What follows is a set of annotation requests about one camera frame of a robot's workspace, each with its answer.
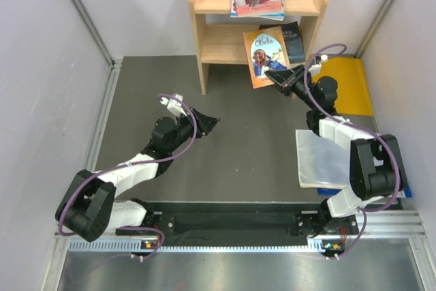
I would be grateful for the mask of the orange Othello picture book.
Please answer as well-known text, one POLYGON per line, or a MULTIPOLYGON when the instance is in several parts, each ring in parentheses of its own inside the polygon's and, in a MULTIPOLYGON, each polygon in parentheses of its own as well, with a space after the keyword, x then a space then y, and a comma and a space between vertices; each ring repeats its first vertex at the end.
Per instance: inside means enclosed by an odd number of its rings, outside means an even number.
POLYGON ((243 40, 254 89, 273 84, 273 81, 266 75, 267 71, 290 69, 290 61, 280 26, 244 32, 243 40))

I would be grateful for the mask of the dark Nineteen Eighty-Four book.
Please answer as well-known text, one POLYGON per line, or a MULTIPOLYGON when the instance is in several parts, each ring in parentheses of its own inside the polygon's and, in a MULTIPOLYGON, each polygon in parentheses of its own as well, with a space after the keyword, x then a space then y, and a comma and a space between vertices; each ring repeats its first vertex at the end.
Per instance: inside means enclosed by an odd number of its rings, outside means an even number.
POLYGON ((305 52, 302 45, 298 23, 291 22, 284 25, 261 25, 260 29, 267 29, 273 26, 280 26, 282 29, 290 65, 302 63, 305 60, 305 52))

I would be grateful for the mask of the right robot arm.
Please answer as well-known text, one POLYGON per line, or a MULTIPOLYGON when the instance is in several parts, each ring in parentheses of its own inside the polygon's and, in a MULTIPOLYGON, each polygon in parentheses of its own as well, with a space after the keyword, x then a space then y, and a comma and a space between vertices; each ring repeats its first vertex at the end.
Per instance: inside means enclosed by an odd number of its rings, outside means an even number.
POLYGON ((334 189, 314 214, 297 217, 300 233, 315 237, 350 226, 352 215, 368 204, 394 196, 407 186, 397 139, 364 131, 335 108, 338 84, 321 77, 312 82, 304 66, 265 75, 284 95, 296 95, 310 110, 307 129, 296 130, 298 179, 302 188, 334 189))

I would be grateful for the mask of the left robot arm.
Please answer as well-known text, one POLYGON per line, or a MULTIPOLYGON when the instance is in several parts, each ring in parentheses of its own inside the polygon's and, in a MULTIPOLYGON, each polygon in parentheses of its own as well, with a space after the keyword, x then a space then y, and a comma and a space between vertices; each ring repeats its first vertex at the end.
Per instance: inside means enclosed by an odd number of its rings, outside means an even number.
POLYGON ((132 226, 140 234, 154 227, 154 217, 141 200, 116 202, 115 198, 133 186, 162 175, 174 161, 173 152, 188 140, 208 135, 219 119, 191 109, 192 115, 176 119, 162 117, 155 122, 151 139, 135 157, 121 167, 104 173, 86 169, 76 173, 55 213, 67 234, 77 234, 88 242, 105 232, 132 226))

